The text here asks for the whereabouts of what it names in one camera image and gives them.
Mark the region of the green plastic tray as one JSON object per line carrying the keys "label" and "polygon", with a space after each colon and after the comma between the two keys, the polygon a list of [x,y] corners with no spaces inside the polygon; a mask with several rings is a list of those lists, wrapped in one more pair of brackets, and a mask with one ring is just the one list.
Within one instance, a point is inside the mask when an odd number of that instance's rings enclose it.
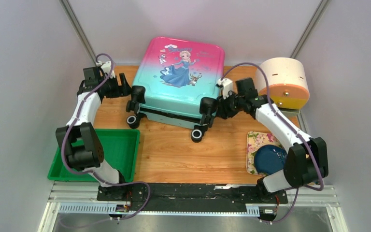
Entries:
{"label": "green plastic tray", "polygon": [[[95,129],[103,146],[105,160],[111,167],[119,170],[125,181],[131,182],[134,179],[140,132],[127,129]],[[75,175],[67,171],[61,159],[58,148],[47,178],[63,182],[96,182],[96,179],[89,174]]]}

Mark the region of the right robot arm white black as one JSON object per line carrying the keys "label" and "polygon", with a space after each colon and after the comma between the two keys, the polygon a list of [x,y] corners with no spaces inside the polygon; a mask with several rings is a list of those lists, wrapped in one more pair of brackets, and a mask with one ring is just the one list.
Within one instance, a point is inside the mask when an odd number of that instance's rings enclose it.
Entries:
{"label": "right robot arm white black", "polygon": [[287,152],[282,170],[257,181],[256,196],[261,202],[269,202],[283,190],[309,187],[314,181],[320,184],[318,191],[323,190],[328,175],[324,139],[313,138],[289,121],[268,95],[258,94],[251,78],[237,82],[219,79],[216,86],[221,92],[217,117],[227,119],[244,111],[266,126]]}

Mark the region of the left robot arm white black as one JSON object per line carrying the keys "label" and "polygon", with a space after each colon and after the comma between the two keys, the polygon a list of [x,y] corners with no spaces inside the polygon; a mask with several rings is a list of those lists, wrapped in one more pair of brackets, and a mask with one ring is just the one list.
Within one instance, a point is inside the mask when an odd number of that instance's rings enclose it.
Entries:
{"label": "left robot arm white black", "polygon": [[131,89],[125,75],[116,79],[111,62],[84,69],[84,79],[76,93],[77,105],[64,127],[56,129],[56,139],[64,167],[72,174],[89,174],[110,195],[121,201],[128,195],[123,174],[105,159],[104,149],[93,127],[104,98],[127,96]]}

